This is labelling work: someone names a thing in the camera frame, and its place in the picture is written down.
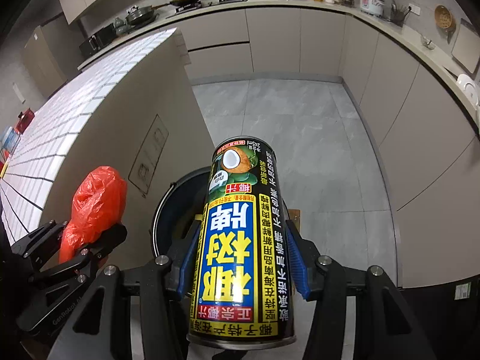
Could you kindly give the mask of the green ceramic vase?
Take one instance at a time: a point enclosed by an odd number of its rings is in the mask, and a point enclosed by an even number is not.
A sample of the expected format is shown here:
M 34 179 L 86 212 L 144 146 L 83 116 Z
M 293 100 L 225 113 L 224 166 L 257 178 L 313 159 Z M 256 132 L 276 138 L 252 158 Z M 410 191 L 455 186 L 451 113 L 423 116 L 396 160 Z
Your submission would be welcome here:
M 114 22 L 113 22 L 114 29 L 119 29 L 119 28 L 122 28 L 124 26 L 125 26 L 125 21 L 120 17 L 116 17 Z

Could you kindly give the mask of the small yellow sponge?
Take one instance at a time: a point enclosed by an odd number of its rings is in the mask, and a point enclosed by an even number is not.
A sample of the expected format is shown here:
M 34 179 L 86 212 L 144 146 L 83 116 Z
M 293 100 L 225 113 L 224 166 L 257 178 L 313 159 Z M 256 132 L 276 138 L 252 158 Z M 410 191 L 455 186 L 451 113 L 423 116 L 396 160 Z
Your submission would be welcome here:
M 9 159 L 7 159 L 7 161 L 3 164 L 2 168 L 1 168 L 1 172 L 0 172 L 0 178 L 2 179 L 5 174 L 6 174 L 6 171 L 7 171 L 7 168 L 8 168 L 8 165 L 9 165 Z

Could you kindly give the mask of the utensil holder with utensils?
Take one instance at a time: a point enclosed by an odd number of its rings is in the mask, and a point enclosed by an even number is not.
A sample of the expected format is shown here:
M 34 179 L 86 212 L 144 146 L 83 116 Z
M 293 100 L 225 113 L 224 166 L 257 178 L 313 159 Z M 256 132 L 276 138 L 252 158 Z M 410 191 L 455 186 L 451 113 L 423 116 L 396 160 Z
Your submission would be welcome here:
M 412 11 L 410 6 L 401 6 L 395 0 L 391 0 L 390 22 L 398 27 L 403 27 L 404 22 Z

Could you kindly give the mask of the white tiled kitchen island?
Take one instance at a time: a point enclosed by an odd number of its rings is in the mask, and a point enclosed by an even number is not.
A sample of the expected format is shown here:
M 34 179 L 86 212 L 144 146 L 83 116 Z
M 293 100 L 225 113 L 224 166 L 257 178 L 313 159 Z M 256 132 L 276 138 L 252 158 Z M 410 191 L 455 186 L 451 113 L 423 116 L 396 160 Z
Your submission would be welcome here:
M 152 258 L 161 198 L 172 182 L 210 164 L 214 150 L 186 74 L 190 60 L 179 29 L 153 33 L 101 58 L 36 112 L 1 179 L 9 244 L 68 220 L 80 183 L 109 166 L 128 186 L 128 235 L 109 260 L 130 268 Z

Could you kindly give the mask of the black microwave oven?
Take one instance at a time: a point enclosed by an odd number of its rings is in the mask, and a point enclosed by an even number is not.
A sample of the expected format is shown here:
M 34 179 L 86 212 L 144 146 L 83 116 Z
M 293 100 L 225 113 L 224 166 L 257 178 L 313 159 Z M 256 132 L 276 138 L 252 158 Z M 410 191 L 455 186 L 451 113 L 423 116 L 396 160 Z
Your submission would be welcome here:
M 84 59 L 88 59 L 110 45 L 115 39 L 116 29 L 114 24 L 108 24 L 108 26 L 102 27 L 80 44 L 81 55 Z

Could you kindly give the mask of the beige refrigerator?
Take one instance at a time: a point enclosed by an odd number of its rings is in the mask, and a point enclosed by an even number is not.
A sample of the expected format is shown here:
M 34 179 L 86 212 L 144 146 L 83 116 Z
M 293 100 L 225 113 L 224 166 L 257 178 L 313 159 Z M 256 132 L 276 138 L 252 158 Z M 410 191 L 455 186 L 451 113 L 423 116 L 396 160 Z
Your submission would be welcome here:
M 70 26 L 63 13 L 32 32 L 22 52 L 24 66 L 44 98 L 51 97 L 72 80 L 83 62 L 80 44 L 85 40 L 77 26 Z

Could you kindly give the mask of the black trash bucket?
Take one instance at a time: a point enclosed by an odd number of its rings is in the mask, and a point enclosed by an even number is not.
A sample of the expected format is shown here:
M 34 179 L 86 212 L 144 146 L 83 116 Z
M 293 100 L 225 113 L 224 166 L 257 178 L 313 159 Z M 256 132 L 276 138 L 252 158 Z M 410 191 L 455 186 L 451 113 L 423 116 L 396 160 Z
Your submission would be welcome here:
M 258 166 L 246 173 L 231 173 L 209 166 L 199 168 L 171 183 L 157 205 L 151 225 L 154 257 L 166 254 L 175 239 L 184 239 L 196 215 L 203 215 L 213 202 L 224 204 L 245 201 L 250 195 L 271 198 L 277 215 L 288 219 L 278 178 L 270 177 Z

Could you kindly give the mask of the lower kitchen counter cabinets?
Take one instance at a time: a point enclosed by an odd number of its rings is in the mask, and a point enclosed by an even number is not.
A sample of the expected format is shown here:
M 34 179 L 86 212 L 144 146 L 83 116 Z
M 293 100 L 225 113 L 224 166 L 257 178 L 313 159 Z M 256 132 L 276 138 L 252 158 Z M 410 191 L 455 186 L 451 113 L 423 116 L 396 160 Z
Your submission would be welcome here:
M 339 81 L 388 184 L 400 281 L 420 287 L 479 273 L 479 122 L 457 66 L 411 28 L 308 0 L 247 0 L 157 19 L 179 28 L 192 80 L 256 75 Z

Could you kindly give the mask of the wooden board under bucket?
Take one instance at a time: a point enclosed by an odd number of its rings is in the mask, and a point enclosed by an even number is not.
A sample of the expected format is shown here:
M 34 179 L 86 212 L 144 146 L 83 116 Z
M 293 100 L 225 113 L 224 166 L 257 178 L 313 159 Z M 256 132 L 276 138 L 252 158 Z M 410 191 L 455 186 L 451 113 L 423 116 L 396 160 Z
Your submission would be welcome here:
M 298 231 L 301 229 L 301 210 L 299 209 L 289 209 L 288 210 L 289 219 L 295 224 L 295 227 Z

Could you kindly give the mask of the black gas stove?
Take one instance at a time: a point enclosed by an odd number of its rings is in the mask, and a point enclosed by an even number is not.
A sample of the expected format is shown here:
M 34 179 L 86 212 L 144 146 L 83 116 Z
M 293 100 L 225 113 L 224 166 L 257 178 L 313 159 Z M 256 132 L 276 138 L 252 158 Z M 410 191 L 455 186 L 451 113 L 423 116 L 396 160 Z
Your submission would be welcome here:
M 216 5 L 226 4 L 226 3 L 235 3 L 235 2 L 246 2 L 248 0 L 212 0 L 212 1 L 203 1 L 197 2 L 196 4 L 188 5 L 185 7 L 174 7 L 175 11 L 170 16 L 166 16 L 166 19 L 172 18 L 174 16 L 179 16 L 181 14 L 199 10 L 202 8 L 209 8 Z

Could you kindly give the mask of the white blue plastic jar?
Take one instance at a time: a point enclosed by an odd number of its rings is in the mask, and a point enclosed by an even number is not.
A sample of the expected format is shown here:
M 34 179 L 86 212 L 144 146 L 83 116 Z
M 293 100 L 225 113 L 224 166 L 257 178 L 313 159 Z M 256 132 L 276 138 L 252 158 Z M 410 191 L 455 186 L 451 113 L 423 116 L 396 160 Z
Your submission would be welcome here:
M 20 143 L 21 134 L 13 127 L 7 127 L 1 135 L 1 150 L 11 155 Z

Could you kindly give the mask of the round bamboo strainer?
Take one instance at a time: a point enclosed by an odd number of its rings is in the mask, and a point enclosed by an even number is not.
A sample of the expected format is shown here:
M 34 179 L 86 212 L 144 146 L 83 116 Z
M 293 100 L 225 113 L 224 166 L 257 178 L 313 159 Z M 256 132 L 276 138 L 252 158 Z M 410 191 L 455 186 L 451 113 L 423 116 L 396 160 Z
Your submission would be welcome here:
M 434 20 L 437 27 L 446 35 L 447 42 L 450 44 L 456 31 L 456 21 L 453 14 L 444 5 L 437 5 L 434 10 Z

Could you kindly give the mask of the red plastic bag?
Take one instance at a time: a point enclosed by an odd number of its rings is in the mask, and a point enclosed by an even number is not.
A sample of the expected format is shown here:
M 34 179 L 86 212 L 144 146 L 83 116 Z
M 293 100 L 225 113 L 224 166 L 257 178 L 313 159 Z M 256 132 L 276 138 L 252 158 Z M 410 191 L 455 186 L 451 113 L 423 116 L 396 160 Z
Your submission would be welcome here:
M 127 183 L 111 166 L 99 166 L 82 181 L 72 198 L 71 219 L 64 228 L 58 262 L 66 263 L 103 231 L 121 222 Z

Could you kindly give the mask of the black yellow coconut juice can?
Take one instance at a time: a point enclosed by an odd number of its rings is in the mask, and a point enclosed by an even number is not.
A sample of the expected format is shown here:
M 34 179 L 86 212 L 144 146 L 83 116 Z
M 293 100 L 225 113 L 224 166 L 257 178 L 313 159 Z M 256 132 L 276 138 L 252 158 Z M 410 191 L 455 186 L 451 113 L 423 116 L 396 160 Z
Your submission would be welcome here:
M 276 156 L 237 136 L 212 155 L 188 338 L 224 350 L 295 342 L 293 286 Z

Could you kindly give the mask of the green ceramic bowl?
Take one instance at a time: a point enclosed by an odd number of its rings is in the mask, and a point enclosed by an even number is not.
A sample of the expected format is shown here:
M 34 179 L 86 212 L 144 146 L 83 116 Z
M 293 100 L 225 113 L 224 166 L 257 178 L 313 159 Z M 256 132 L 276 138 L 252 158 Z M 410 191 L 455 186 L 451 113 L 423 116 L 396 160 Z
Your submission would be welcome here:
M 129 27 L 128 25 L 123 25 L 115 29 L 115 34 L 118 37 L 122 37 L 124 35 L 129 34 L 130 30 L 131 30 L 131 27 Z

